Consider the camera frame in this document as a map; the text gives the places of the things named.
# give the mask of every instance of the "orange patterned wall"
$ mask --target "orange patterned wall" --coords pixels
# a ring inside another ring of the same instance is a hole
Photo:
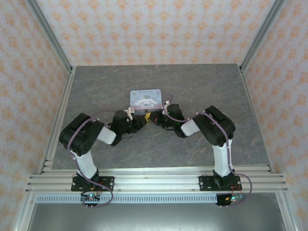
[[[38,0],[72,65],[238,63],[274,0]]]
[[[308,227],[308,4],[290,0],[245,72],[277,172],[286,173]]]
[[[67,76],[25,0],[0,1],[0,230],[37,173]]]

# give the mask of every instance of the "black mounting plate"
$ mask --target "black mounting plate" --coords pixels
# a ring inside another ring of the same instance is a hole
[[[115,177],[98,177],[98,181],[101,185],[106,186],[107,188],[111,189],[113,191],[114,184],[115,184]],[[95,187],[94,189],[91,189],[91,185],[88,182],[84,182],[84,180],[81,180],[80,177],[75,176],[73,177],[72,192],[107,192],[108,190],[101,188],[101,187]]]
[[[214,182],[214,176],[199,176],[199,187],[200,191],[232,191],[233,186],[237,186],[242,190],[242,184],[239,176],[234,176],[230,182],[226,185],[223,185],[221,188]]]

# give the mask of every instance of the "patterned wallpaper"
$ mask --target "patterned wallpaper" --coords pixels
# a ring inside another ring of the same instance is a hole
[[[245,72],[269,155],[308,227],[308,4],[290,0]]]
[[[274,0],[38,0],[72,65],[238,63]]]
[[[25,0],[0,1],[0,230],[37,173],[67,73]]]

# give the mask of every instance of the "metal floor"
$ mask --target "metal floor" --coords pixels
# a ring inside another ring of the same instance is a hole
[[[28,231],[284,231],[274,193],[253,193],[243,204],[36,204]]]
[[[236,126],[232,142],[234,165],[268,164],[262,138],[236,64],[79,66],[76,69],[62,128],[77,115],[100,110],[125,110],[131,90],[160,89],[173,95],[185,118],[214,105]],[[100,120],[112,121],[113,113]],[[173,131],[147,124],[116,147],[97,141],[92,148],[98,168],[213,166],[211,145],[198,132],[185,139]],[[76,169],[58,143],[53,169]]]

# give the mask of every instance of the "gray marble surface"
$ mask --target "gray marble surface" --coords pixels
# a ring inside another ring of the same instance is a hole
[[[185,118],[210,105],[236,126],[232,142],[234,165],[267,164],[263,141],[236,64],[79,66],[69,96],[63,128],[77,115],[129,107],[131,90],[160,89],[173,95]],[[102,113],[104,123],[114,113]],[[201,132],[185,139],[148,123],[116,147],[96,141],[92,148],[98,168],[213,166],[212,146]],[[71,156],[58,143],[53,169],[75,169]]]

